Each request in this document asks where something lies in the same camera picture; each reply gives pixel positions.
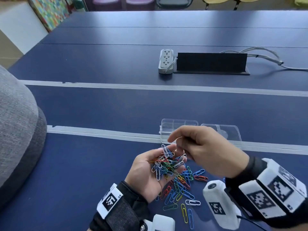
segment black cable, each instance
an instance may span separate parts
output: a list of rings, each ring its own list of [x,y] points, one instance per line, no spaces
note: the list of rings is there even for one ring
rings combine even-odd
[[[258,225],[258,224],[257,224],[256,222],[254,222],[254,221],[251,221],[250,219],[247,219],[247,218],[242,217],[242,216],[236,216],[236,217],[239,218],[239,219],[243,219],[243,220],[245,220],[245,221],[248,221],[248,222],[250,222],[250,223],[252,223],[252,224],[258,226],[260,229],[262,229],[262,230],[264,230],[264,231],[267,231],[267,230],[264,229],[262,226]]]

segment white tape strip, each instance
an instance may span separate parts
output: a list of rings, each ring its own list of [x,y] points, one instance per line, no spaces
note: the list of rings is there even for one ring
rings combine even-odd
[[[88,88],[110,88],[110,89],[134,89],[134,90],[203,91],[203,92],[308,97],[308,91],[286,91],[286,90],[268,90],[268,89],[253,89],[253,88],[140,85],[140,84],[86,83],[86,82],[62,83],[62,82],[34,81],[34,80],[21,80],[21,82],[25,85],[37,85],[37,86],[88,87]]]
[[[81,136],[91,136],[91,137],[115,139],[115,140],[145,142],[145,143],[161,143],[160,135],[129,133],[129,132],[89,129],[80,127],[66,127],[66,126],[52,127],[48,125],[47,132],[56,134],[81,135]],[[240,147],[244,151],[308,155],[308,146],[277,144],[277,143],[241,142],[241,141],[230,141],[230,142],[233,143],[235,146]]]

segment purple chair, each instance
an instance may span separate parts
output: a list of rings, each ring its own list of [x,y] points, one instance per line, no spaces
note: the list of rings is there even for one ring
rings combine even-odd
[[[122,10],[121,0],[93,0],[96,11],[119,11]]]
[[[154,10],[154,0],[126,0],[127,10]]]

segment hand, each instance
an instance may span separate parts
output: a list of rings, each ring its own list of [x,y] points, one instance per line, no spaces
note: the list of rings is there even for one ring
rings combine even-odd
[[[168,138],[176,140],[179,154],[185,153],[211,174],[233,178],[247,166],[249,156],[231,144],[213,128],[181,126]]]
[[[167,147],[170,151],[174,151],[176,149],[175,144],[171,144]],[[128,183],[129,186],[136,192],[141,194],[149,203],[158,196],[169,181],[175,178],[175,175],[168,176],[167,179],[162,176],[160,180],[157,181],[156,174],[151,172],[152,166],[149,161],[159,157],[162,153],[163,149],[158,148],[138,155],[125,178],[125,182]],[[175,156],[180,155],[181,154],[175,151]],[[181,165],[176,169],[176,171],[181,173],[184,169],[184,165]]]

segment blue table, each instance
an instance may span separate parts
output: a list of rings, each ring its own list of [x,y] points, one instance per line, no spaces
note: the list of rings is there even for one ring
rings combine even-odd
[[[287,66],[305,67],[305,15],[74,13],[10,68],[32,91],[50,126],[40,161],[0,214],[0,230],[85,231],[102,194],[125,178],[135,156],[160,146],[163,118],[236,125],[249,155],[272,158],[308,184],[307,72],[281,70],[260,58],[248,59],[250,76],[162,76],[157,69],[164,48],[177,53],[250,46],[268,47]],[[136,61],[138,67],[132,66]],[[204,186],[192,185],[202,203],[192,207],[195,230],[221,231],[205,204]],[[152,214],[173,217],[176,231],[189,229],[180,209],[164,212],[162,206],[149,205]],[[248,229],[258,230],[242,221],[239,230]]]

